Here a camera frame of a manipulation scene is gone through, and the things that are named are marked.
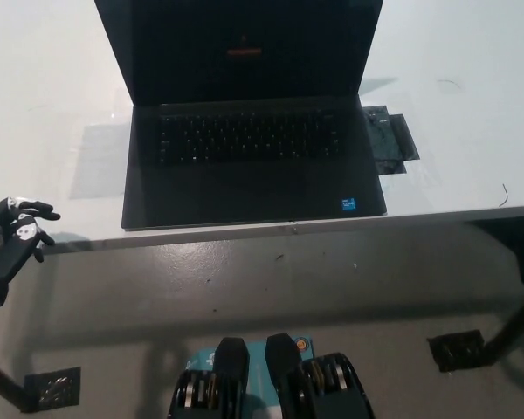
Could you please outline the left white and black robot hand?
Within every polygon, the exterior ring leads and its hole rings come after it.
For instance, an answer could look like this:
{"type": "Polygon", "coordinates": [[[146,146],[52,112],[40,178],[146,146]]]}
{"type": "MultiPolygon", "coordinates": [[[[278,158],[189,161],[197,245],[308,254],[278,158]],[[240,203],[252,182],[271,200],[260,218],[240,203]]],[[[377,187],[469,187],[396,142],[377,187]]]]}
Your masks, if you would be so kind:
{"type": "Polygon", "coordinates": [[[8,284],[33,256],[44,260],[41,245],[55,245],[37,220],[58,221],[60,214],[49,203],[23,197],[0,201],[0,284],[8,284]]]}

